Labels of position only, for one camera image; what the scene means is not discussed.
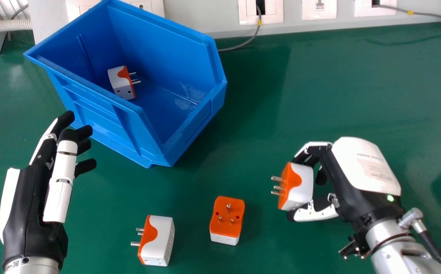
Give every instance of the robotic hand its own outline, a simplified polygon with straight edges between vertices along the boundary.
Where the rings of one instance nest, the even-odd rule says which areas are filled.
[[[89,125],[66,129],[75,116],[67,111],[39,140],[29,165],[10,168],[0,206],[0,239],[5,274],[57,274],[67,256],[67,217],[73,180],[93,170],[94,159],[76,163],[90,149]]]
[[[320,162],[316,179],[313,168]],[[379,148],[355,137],[330,142],[308,142],[287,163],[272,194],[278,208],[295,222],[339,216],[354,234],[339,251],[361,259],[371,257],[377,274],[441,274],[441,251],[436,248],[417,208],[401,206],[401,188]],[[313,199],[313,183],[332,184],[334,193]],[[417,243],[413,228],[426,244]]]

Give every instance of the blue plastic bin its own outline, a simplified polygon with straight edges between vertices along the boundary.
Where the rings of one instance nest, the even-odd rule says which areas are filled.
[[[119,0],[104,0],[24,53],[45,68],[72,127],[144,167],[172,166],[224,103],[214,40]],[[137,98],[114,94],[107,69],[126,65]]]

